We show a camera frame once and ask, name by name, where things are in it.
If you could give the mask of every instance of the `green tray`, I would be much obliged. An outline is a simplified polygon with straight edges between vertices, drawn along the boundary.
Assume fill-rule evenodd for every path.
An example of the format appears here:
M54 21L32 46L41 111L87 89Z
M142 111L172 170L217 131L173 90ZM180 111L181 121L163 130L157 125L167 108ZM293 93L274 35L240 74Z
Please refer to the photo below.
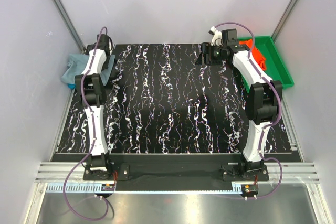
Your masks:
M240 38L240 41L249 40L250 38ZM265 73L269 75L273 80L279 80L282 82L283 88L292 87L294 85L293 79L289 74L273 40L269 36L255 37L255 44L262 55L265 57L266 70ZM247 82L243 78L244 86L249 92Z

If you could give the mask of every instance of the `black marble surface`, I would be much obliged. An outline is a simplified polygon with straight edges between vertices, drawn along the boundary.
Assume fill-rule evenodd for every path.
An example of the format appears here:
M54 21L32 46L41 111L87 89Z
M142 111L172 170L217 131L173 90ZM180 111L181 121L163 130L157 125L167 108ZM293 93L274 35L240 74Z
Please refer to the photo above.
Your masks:
M246 144L241 76L225 63L195 66L198 44L116 45L104 108L110 153L236 153ZM87 119L76 96L58 153L85 153ZM265 152L291 152L283 121Z

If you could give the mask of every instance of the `red object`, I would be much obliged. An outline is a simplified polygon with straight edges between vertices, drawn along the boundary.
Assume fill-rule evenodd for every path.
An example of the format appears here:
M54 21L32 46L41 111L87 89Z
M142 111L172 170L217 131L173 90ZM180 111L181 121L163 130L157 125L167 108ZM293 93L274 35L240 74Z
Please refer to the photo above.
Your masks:
M249 48L251 48L253 44L253 40L249 39L248 41L241 41L240 43L246 44ZM261 67L261 69L265 71L266 70L266 64L265 64L266 59L256 46L254 46L254 48L252 49L252 55L253 55L254 60Z

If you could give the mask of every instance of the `gray towel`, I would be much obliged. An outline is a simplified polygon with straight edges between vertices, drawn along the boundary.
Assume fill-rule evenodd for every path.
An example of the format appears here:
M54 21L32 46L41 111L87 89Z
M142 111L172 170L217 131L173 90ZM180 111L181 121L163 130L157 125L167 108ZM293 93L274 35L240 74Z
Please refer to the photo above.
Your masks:
M104 86L107 84L110 78L115 58L116 58L115 55L111 55L107 69L104 69L100 73L101 81ZM88 55L70 54L68 62L68 70L61 77L61 81L66 83L69 86L69 88L73 89L75 87L75 76L81 74L84 71L88 61L89 61Z

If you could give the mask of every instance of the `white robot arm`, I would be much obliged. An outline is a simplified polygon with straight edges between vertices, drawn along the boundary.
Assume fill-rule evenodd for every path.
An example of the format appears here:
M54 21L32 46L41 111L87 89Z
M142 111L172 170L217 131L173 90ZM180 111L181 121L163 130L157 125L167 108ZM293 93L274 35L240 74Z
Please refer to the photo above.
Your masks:
M195 64L221 65L226 60L239 70L250 87L245 106L250 120L248 138L238 170L241 177L251 178L251 174L260 172L264 166L261 154L264 153L269 131L266 126L276 120L279 112L276 96L266 81L275 87L280 99L282 83L265 74L253 55L249 55L249 48L239 43L236 29L218 31L212 27L209 33L213 35L211 45L202 43L201 54Z
M77 96L87 116L90 150L92 148L86 160L84 180L102 180L112 174L103 125L106 92L100 78L103 67L107 66L110 59L112 44L107 35L101 34L98 38L95 49L93 49L95 45L88 45L89 61L84 71L81 75L75 76Z

